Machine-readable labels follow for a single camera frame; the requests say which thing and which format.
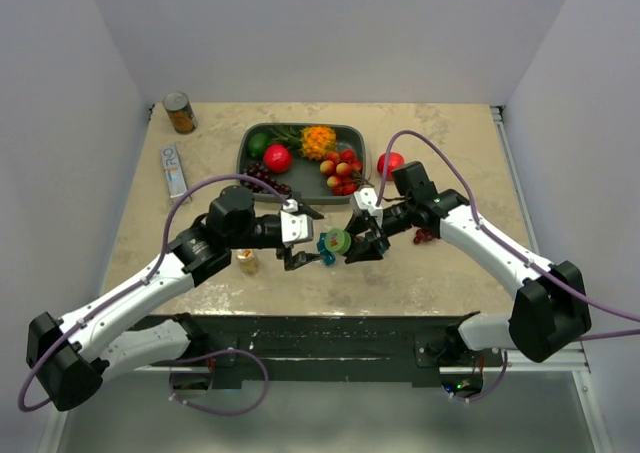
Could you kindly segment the green pill bottle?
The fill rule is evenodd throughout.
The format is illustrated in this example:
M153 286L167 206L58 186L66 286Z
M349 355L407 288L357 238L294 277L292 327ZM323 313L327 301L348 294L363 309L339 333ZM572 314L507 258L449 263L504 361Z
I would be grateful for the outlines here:
M324 237L324 247L334 255L346 255L352 246L352 236L341 228L331 228Z

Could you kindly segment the teal weekly pill organizer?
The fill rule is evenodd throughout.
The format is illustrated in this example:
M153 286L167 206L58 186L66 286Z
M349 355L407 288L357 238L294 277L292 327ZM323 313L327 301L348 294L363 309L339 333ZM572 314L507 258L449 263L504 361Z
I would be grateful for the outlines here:
M325 266L332 266L339 257L345 264L379 261L390 248L386 239L357 236L335 230L321 233L316 249Z

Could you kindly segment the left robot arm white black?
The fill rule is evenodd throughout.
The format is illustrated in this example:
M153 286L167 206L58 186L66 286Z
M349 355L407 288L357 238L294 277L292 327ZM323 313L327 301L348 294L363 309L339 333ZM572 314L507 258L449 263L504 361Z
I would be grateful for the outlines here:
M44 312L32 319L26 351L30 371L19 391L19 409L40 409L25 402L33 381L47 394L43 405L64 412L86 402L107 378L130 369L165 360L200 363L207 341L185 317L141 331L133 326L224 270L235 250L273 249L288 271L317 260L315 254L293 253L292 248L313 240L314 223L322 214L297 193L280 201L278 213L259 216L252 192L229 186L176 238L164 233L160 253L136 276L70 313L54 317Z

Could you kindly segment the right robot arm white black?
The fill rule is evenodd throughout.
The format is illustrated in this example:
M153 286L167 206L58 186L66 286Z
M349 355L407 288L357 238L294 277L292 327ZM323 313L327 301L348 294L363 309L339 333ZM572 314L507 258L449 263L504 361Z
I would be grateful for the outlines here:
M402 201L380 208L373 189L355 192L347 227L328 234L326 247L348 264L377 261L391 236L424 228L468 255L513 299L508 315L472 312L448 326L425 348L438 362L466 366L481 350L498 348L518 350L541 363L591 329L577 266L554 264L518 244L479 216L460 193L437 190L419 162L396 169L392 178Z

